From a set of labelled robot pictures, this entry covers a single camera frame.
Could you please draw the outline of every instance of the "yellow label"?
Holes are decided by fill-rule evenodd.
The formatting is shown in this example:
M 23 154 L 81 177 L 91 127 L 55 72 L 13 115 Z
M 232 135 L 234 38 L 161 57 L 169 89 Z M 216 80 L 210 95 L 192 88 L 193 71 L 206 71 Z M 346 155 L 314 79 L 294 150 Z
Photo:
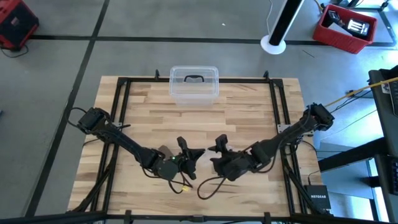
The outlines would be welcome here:
M 182 186 L 182 190 L 183 191 L 189 191 L 189 187 L 184 185 L 184 186 Z

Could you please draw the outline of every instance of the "wooden table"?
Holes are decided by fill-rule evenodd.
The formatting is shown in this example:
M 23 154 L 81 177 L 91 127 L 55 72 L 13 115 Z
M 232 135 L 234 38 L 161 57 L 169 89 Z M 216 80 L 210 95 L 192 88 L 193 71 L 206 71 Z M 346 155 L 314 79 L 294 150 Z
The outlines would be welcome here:
M 95 107 L 111 111 L 117 79 L 102 77 Z M 294 123 L 304 110 L 299 81 L 295 78 L 283 81 L 290 119 Z M 180 152 L 176 140 L 179 136 L 187 140 L 190 148 L 206 148 L 215 145 L 220 134 L 227 134 L 229 146 L 242 150 L 256 141 L 276 135 L 269 86 L 263 83 L 220 83 L 220 97 L 212 108 L 178 108 L 169 97 L 168 83 L 133 83 L 124 124 L 131 124 L 131 127 L 123 132 L 140 145 L 155 149 L 167 146 L 175 154 Z M 94 186 L 102 148 L 101 141 L 83 148 L 68 209 L 75 208 Z M 146 177 L 133 155 L 120 149 L 108 213 L 124 214 L 125 210 L 132 210 L 135 215 L 261 217 L 264 212 L 270 212 L 273 217 L 289 216 L 279 153 L 274 168 L 268 174 L 248 172 L 234 182 L 226 181 L 211 199 L 200 200 L 196 188 L 205 179 L 216 176 L 209 159 L 220 156 L 206 151 L 197 162 L 198 178 L 191 181 L 194 189 L 177 195 L 170 190 L 167 181 Z M 306 184 L 307 176 L 319 169 L 317 156 L 309 145 L 300 144 L 297 157 L 303 184 Z M 312 184 L 322 184 L 319 173 L 311 175 L 311 180 Z M 219 181 L 205 184 L 201 194 L 209 195 Z M 177 190 L 180 188 L 180 185 L 174 186 Z M 295 209 L 299 211 L 297 190 L 293 184 L 292 190 Z M 102 206 L 103 193 L 104 187 L 98 209 Z

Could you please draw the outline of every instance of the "container lid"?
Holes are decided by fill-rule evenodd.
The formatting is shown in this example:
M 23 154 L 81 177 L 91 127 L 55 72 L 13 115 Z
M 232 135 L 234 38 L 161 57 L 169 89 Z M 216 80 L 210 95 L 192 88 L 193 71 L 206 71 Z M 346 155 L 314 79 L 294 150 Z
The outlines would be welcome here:
M 177 97 L 217 97 L 218 69 L 212 66 L 174 66 L 170 70 L 169 92 Z

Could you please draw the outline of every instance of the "gray concrete floor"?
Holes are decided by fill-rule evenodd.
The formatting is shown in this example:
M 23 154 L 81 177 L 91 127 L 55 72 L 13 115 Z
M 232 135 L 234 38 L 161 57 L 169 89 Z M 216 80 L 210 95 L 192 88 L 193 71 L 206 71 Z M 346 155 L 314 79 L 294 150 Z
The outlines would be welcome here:
M 25 1 L 40 19 L 37 34 L 90 36 L 104 0 Z M 274 2 L 270 24 L 280 7 L 280 1 Z M 260 0 L 110 0 L 99 36 L 260 39 L 267 33 L 268 8 L 269 2 Z M 389 7 L 386 15 L 397 27 L 397 11 Z M 316 4 L 305 1 L 286 39 L 311 40 L 318 19 Z M 391 42 L 381 20 L 375 41 Z M 23 57 L 0 54 L 0 110 L 4 111 L 0 116 L 0 218 L 25 212 L 88 41 L 30 40 L 27 45 L 30 52 Z M 272 77 L 298 78 L 306 104 L 328 103 L 366 85 L 369 70 L 391 68 L 397 58 L 396 47 L 366 47 L 353 55 L 333 47 L 288 45 L 282 55 L 269 55 L 256 44 L 97 41 L 75 106 L 93 105 L 103 75 L 153 76 L 155 69 L 168 75 L 174 65 L 214 65 L 224 77 L 261 77 L 268 70 Z M 358 100 L 352 108 L 339 111 L 333 129 L 321 138 L 338 132 L 372 106 L 370 101 Z M 66 128 L 38 215 L 65 212 L 84 138 L 78 130 Z M 354 135 L 353 139 L 364 138 Z M 361 142 L 340 142 L 338 134 L 324 140 L 351 147 Z

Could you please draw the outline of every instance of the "red box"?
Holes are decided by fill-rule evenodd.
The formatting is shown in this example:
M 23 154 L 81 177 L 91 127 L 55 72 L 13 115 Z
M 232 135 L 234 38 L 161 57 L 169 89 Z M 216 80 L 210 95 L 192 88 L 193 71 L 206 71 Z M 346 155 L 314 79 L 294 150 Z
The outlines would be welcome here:
M 341 32 L 337 32 L 335 30 L 331 30 L 327 27 L 322 26 L 322 22 L 325 19 L 328 10 L 337 12 L 337 14 L 340 16 L 340 19 L 344 23 L 347 23 L 349 19 L 357 19 L 359 21 L 369 23 L 369 34 L 367 36 L 367 39 L 364 40 L 357 37 L 353 37 L 352 35 L 346 35 Z M 323 11 L 323 15 L 321 16 L 321 19 L 318 22 L 317 28 L 315 29 L 312 38 L 324 44 L 337 47 L 341 50 L 345 50 L 353 54 L 358 54 L 358 52 L 360 52 L 366 45 L 373 43 L 376 26 L 377 26 L 376 18 L 365 16 L 357 12 L 350 11 L 349 9 L 329 4 Z
M 0 48 L 20 50 L 39 26 L 22 0 L 0 0 Z

